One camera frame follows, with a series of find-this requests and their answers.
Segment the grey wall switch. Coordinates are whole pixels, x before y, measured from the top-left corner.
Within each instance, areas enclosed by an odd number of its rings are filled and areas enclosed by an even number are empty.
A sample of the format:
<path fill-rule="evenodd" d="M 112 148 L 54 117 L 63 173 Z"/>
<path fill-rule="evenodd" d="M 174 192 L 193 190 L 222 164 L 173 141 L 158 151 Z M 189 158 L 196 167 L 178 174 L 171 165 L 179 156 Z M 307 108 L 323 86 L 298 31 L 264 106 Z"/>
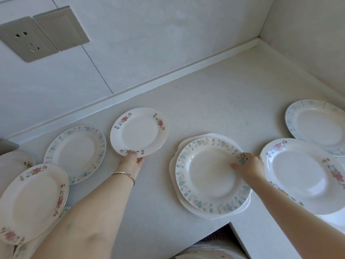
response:
<path fill-rule="evenodd" d="M 69 5 L 37 14 L 33 20 L 58 51 L 90 42 Z"/>

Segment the plain white scalloped plate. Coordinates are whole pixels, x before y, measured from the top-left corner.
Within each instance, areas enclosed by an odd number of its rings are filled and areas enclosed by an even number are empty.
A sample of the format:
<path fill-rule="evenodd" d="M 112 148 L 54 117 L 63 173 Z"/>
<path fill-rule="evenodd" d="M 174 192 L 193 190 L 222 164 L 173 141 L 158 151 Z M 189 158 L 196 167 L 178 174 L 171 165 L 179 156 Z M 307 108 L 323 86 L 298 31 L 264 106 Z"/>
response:
<path fill-rule="evenodd" d="M 208 133 L 208 134 L 203 134 L 203 135 L 198 135 L 198 136 L 194 136 L 194 137 L 190 137 L 188 139 L 185 139 L 184 141 L 182 141 L 179 146 L 177 151 L 175 152 L 174 157 L 170 160 L 169 163 L 169 174 L 170 174 L 170 179 L 172 182 L 172 185 L 174 187 L 176 196 L 180 202 L 180 206 L 182 206 L 184 208 L 185 211 L 187 211 L 189 214 L 192 214 L 196 217 L 199 217 L 201 219 L 206 219 L 206 220 L 215 220 L 215 219 L 220 219 L 220 218 L 228 218 L 230 216 L 233 216 L 235 214 L 241 213 L 243 211 L 245 211 L 248 206 L 250 205 L 251 202 L 251 196 L 248 197 L 248 200 L 246 200 L 244 202 L 244 204 L 237 210 L 235 210 L 234 212 L 228 213 L 228 214 L 208 214 L 208 213 L 203 213 L 197 209 L 195 209 L 194 207 L 192 207 L 185 199 L 184 197 L 181 195 L 181 193 L 178 191 L 178 185 L 176 183 L 176 179 L 175 179 L 175 165 L 176 165 L 176 161 L 178 159 L 178 155 L 179 153 L 182 151 L 182 149 L 187 146 L 188 143 L 196 140 L 196 139 L 201 139 L 203 137 L 216 137 L 219 139 L 225 139 L 227 141 L 229 141 L 230 143 L 233 143 L 237 148 L 241 149 L 239 147 L 239 145 L 232 139 L 224 136 L 224 135 L 220 135 L 220 134 L 216 134 L 216 133 Z"/>

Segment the small pink floral plate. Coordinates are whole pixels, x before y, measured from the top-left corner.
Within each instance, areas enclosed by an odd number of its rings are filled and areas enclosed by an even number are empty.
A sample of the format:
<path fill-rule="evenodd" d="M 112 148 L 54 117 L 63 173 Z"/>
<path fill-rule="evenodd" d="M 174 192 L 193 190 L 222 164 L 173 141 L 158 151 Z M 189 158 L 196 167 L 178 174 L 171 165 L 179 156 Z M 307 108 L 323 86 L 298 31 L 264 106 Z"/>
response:
<path fill-rule="evenodd" d="M 135 153 L 137 158 L 149 156 L 165 143 L 169 122 L 156 109 L 140 107 L 122 114 L 110 132 L 110 143 L 121 156 Z"/>

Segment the person's right hand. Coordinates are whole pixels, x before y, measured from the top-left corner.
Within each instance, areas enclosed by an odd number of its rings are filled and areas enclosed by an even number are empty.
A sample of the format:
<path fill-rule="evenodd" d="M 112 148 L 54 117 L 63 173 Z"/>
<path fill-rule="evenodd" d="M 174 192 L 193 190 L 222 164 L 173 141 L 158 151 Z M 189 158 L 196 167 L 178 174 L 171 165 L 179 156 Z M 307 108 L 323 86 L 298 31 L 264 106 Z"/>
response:
<path fill-rule="evenodd" d="M 262 158 L 258 155 L 253 155 L 251 153 L 243 152 L 246 159 L 244 162 L 244 171 L 236 171 L 244 179 L 244 181 L 249 185 L 253 186 L 258 181 L 263 181 L 266 179 L 265 166 Z"/>

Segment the grey wall power socket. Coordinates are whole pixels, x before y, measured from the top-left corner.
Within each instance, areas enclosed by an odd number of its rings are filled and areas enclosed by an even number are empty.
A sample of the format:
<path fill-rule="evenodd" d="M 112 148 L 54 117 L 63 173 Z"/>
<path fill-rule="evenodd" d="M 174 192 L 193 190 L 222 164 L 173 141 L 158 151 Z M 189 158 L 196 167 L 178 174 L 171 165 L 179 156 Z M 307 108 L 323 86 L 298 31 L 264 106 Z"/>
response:
<path fill-rule="evenodd" d="M 27 63 L 58 53 L 32 17 L 1 24 L 0 40 Z"/>

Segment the gold rimmed pink floral plate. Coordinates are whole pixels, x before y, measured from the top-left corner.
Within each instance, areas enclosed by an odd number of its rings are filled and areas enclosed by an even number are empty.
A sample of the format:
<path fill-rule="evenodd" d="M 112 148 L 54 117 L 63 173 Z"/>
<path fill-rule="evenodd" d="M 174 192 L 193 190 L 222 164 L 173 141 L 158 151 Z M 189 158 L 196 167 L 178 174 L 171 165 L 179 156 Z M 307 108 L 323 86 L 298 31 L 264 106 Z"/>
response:
<path fill-rule="evenodd" d="M 0 156 L 0 198 L 11 182 L 22 172 L 36 164 L 35 159 L 23 151 L 12 151 Z"/>
<path fill-rule="evenodd" d="M 69 193 L 60 166 L 39 164 L 22 172 L 0 198 L 0 239 L 21 245 L 44 233 L 62 213 Z"/>

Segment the person's left forearm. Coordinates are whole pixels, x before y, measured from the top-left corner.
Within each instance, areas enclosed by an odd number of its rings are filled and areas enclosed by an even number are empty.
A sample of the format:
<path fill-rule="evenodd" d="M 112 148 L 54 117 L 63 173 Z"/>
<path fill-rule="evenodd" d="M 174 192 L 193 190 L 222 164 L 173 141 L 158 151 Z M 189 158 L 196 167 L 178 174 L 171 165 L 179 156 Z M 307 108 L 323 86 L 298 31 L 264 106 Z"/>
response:
<path fill-rule="evenodd" d="M 111 175 L 67 212 L 31 259 L 110 259 L 133 186 L 129 174 Z"/>

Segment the person's left hand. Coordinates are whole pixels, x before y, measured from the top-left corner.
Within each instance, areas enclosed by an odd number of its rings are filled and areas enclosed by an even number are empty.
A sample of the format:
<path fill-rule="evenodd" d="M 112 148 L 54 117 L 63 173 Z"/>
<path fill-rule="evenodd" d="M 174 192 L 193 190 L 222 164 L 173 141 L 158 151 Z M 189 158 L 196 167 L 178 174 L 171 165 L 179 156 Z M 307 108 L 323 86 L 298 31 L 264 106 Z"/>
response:
<path fill-rule="evenodd" d="M 145 157 L 137 158 L 137 153 L 130 152 L 119 162 L 116 172 L 124 172 L 136 179 L 144 161 Z"/>

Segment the large pink floral plate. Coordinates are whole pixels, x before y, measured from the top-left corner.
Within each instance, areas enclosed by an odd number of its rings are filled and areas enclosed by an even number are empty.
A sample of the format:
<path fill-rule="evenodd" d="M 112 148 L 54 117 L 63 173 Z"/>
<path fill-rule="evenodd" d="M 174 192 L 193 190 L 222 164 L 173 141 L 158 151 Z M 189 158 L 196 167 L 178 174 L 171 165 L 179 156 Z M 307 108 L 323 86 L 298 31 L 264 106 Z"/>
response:
<path fill-rule="evenodd" d="M 285 196 L 316 215 L 345 208 L 345 169 L 311 143 L 281 138 L 261 151 L 266 179 Z"/>

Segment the person's right forearm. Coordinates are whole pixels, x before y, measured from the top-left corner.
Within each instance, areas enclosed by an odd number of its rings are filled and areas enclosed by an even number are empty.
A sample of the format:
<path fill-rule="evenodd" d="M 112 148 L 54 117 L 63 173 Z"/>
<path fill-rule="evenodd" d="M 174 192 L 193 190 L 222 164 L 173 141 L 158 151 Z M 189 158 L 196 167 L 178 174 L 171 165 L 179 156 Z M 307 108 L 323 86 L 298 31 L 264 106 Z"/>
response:
<path fill-rule="evenodd" d="M 289 199 L 261 174 L 243 177 L 302 259 L 345 259 L 343 233 Z"/>

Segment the blue floral rimmed plate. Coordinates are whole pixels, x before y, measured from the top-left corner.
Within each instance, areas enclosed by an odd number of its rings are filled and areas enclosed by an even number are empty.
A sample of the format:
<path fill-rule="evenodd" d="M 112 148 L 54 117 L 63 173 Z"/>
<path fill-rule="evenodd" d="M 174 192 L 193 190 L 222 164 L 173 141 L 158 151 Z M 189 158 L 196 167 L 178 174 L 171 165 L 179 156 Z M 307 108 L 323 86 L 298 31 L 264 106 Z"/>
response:
<path fill-rule="evenodd" d="M 228 215 L 244 208 L 252 189 L 231 167 L 244 164 L 241 148 L 228 139 L 202 136 L 187 143 L 175 164 L 178 192 L 206 215 Z"/>
<path fill-rule="evenodd" d="M 296 139 L 334 157 L 345 157 L 345 111 L 324 101 L 300 100 L 288 106 L 285 123 Z"/>
<path fill-rule="evenodd" d="M 58 135 L 49 145 L 44 163 L 65 170 L 69 185 L 89 178 L 101 165 L 106 154 L 106 137 L 94 126 L 78 125 Z"/>

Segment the floral plate under stack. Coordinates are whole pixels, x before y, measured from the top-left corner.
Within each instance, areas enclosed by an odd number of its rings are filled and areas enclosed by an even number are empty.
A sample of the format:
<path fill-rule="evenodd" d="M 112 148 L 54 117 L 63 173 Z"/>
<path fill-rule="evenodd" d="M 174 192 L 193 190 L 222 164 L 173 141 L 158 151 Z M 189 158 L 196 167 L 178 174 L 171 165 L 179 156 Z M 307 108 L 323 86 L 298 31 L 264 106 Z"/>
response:
<path fill-rule="evenodd" d="M 61 214 L 58 216 L 55 222 L 48 227 L 41 235 L 37 238 L 18 246 L 14 252 L 13 259 L 30 259 L 35 253 L 36 249 L 40 246 L 43 240 L 49 235 L 52 229 L 58 224 L 58 222 L 66 215 L 71 207 L 65 207 Z"/>

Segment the person's striped clothing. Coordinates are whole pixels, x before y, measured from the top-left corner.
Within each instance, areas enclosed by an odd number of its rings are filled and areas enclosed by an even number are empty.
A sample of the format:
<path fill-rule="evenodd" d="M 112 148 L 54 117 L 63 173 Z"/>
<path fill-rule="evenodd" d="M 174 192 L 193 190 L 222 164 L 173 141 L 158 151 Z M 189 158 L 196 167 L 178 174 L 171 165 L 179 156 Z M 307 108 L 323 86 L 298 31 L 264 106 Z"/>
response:
<path fill-rule="evenodd" d="M 219 229 L 170 259 L 249 259 L 231 230 Z"/>

